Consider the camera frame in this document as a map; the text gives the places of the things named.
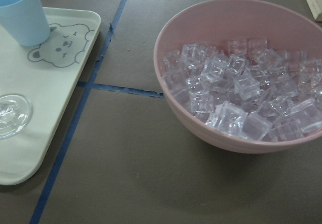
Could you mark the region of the clear ice cubes pile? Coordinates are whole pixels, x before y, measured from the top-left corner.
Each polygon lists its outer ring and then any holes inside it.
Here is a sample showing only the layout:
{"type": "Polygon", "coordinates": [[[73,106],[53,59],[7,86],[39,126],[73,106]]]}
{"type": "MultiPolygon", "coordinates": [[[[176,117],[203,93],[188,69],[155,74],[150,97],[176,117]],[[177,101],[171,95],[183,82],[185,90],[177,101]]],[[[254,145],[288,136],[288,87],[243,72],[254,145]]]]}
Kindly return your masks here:
{"type": "Polygon", "coordinates": [[[163,62],[172,96],[218,131],[278,142],[321,129],[321,59],[305,50],[275,51],[266,39],[230,40],[227,52],[192,43],[163,62]]]}

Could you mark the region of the light blue cup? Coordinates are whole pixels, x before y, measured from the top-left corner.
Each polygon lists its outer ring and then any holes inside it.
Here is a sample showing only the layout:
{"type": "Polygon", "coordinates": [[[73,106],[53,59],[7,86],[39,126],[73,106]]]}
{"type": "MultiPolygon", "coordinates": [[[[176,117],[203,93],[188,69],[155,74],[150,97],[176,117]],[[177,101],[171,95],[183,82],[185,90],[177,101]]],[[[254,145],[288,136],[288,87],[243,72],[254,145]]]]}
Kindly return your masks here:
{"type": "Polygon", "coordinates": [[[40,0],[1,0],[1,25],[23,46],[42,44],[50,35],[40,0]]]}

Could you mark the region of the pink bowl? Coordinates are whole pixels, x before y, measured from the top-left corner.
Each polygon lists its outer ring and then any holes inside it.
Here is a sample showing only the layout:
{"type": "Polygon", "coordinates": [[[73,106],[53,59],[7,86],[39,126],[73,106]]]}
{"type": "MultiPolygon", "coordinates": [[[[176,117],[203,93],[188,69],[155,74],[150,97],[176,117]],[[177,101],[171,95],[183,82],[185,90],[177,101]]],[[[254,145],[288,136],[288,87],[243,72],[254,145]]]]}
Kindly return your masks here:
{"type": "Polygon", "coordinates": [[[184,9],[160,31],[154,46],[155,74],[165,99],[178,120],[203,141],[227,151],[265,154],[286,150],[321,138],[321,130],[282,142],[241,139],[217,131],[194,118],[172,96],[162,76],[163,57],[187,43],[208,43],[227,49],[229,39],[266,38],[274,49],[307,50],[321,57],[321,27],[288,8],[259,0],[211,0],[184,9]]]}

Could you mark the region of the cream bear tray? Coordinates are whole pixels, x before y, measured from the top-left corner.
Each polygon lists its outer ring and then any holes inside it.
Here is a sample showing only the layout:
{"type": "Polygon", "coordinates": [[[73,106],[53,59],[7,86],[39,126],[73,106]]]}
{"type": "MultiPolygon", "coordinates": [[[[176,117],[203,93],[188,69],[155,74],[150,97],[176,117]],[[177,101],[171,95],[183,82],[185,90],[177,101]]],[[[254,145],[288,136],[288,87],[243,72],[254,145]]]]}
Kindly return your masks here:
{"type": "Polygon", "coordinates": [[[1,29],[1,94],[24,95],[29,124],[1,141],[1,184],[16,185],[39,169],[100,31],[92,11],[45,8],[50,37],[24,47],[1,29]]]}

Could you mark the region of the clear wine glass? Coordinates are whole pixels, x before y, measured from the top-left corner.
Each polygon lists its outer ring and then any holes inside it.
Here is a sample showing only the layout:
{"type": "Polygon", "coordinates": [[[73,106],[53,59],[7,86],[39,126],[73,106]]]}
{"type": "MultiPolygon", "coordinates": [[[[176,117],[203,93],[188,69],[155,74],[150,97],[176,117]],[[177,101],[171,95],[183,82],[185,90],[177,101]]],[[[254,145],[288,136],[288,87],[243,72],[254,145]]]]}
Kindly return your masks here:
{"type": "Polygon", "coordinates": [[[33,115],[31,102],[20,94],[1,95],[1,140],[10,138],[27,126],[33,115]]]}

